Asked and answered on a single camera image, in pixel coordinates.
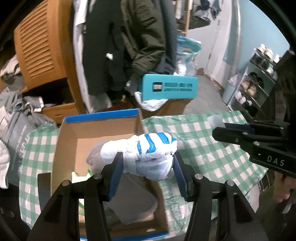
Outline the person right hand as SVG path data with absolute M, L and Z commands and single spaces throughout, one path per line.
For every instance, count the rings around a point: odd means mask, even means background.
M 295 178 L 286 176 L 284 177 L 282 173 L 274 172 L 274 191 L 273 197 L 277 202 L 282 202 L 290 197 L 290 191 L 295 189 Z

